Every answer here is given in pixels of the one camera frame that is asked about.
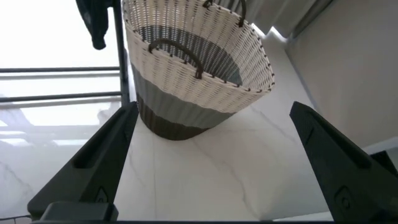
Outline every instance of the basket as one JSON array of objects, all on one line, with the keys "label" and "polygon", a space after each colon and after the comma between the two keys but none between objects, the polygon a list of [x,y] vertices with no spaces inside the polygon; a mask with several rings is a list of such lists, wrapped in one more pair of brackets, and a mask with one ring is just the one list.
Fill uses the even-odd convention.
[{"label": "basket", "polygon": [[194,137],[275,85],[241,4],[242,16],[209,0],[124,0],[140,116],[158,136]]}]

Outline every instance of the black cloth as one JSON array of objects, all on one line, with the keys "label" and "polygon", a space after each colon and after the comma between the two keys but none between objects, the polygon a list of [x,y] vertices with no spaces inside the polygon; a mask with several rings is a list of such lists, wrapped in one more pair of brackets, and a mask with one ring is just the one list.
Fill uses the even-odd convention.
[{"label": "black cloth", "polygon": [[76,0],[76,3],[91,34],[93,47],[97,50],[104,49],[104,36],[108,30],[108,8],[112,7],[112,0]]}]

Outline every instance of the brown handle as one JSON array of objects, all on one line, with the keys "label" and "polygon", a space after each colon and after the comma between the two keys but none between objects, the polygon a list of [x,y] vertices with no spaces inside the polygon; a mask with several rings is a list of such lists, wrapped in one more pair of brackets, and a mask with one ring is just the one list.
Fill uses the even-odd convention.
[{"label": "brown handle", "polygon": [[203,65],[200,63],[199,58],[193,54],[190,50],[188,50],[186,47],[182,46],[176,41],[172,41],[166,38],[159,38],[155,41],[152,41],[152,43],[149,44],[148,51],[149,53],[152,53],[152,50],[156,48],[159,44],[170,44],[173,45],[174,47],[178,48],[179,50],[182,50],[184,53],[189,55],[189,57],[192,58],[192,60],[198,65],[197,72],[195,74],[195,78],[201,79],[201,74],[203,73]]},{"label": "brown handle", "polygon": [[[213,4],[213,0],[206,0],[205,3],[203,3],[203,7],[208,8],[212,4]],[[242,16],[238,23],[239,27],[243,26],[244,19],[246,18],[246,1],[241,0],[241,4],[242,4]]]}]

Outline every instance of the marble floor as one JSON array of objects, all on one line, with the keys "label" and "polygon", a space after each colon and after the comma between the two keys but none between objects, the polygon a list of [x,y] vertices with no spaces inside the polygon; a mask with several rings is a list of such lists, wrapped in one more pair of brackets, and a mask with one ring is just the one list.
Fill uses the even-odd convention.
[{"label": "marble floor", "polygon": [[[4,62],[0,67],[44,67],[51,60],[54,67],[117,64],[112,31],[106,38],[107,52],[90,52],[90,38],[73,40],[74,35],[64,32],[71,22],[86,32],[74,2],[65,6],[46,2],[59,8],[50,13],[56,12],[54,16],[60,18],[61,25],[55,26],[53,33],[41,30],[48,32],[48,39],[33,35],[32,41],[53,47],[69,40],[80,45],[61,46],[66,53],[57,57],[52,57],[50,50],[44,50],[48,53],[44,58],[35,58],[32,51],[22,56],[13,51],[6,55],[0,52]],[[69,13],[75,10],[75,15],[65,19],[61,7],[70,8]],[[24,13],[33,13],[27,9]],[[38,21],[32,22],[49,22],[45,17],[35,18]],[[63,35],[52,40],[55,33]],[[21,50],[42,50],[19,41]],[[0,41],[0,49],[7,47],[2,45],[5,42]],[[312,106],[311,101],[286,56],[283,41],[271,32],[263,46],[274,69],[275,88],[219,126],[175,142],[156,136],[138,120],[115,199],[119,220],[273,220],[328,211],[289,118],[294,101]],[[80,80],[81,87],[69,90],[116,91],[117,79],[97,83]],[[51,84],[1,80],[0,94],[61,94],[67,85],[64,81],[45,88]],[[27,215],[28,201],[119,107],[119,98],[0,105],[0,218]]]}]

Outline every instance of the gray curtain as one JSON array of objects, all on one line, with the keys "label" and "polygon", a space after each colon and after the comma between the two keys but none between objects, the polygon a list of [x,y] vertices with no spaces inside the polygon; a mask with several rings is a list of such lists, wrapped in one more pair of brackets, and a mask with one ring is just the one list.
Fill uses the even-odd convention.
[{"label": "gray curtain", "polygon": [[[331,2],[332,0],[246,0],[246,20],[255,23],[265,34],[274,26],[284,37],[289,37],[291,33],[297,36]],[[240,0],[215,0],[214,3],[242,14]]]}]

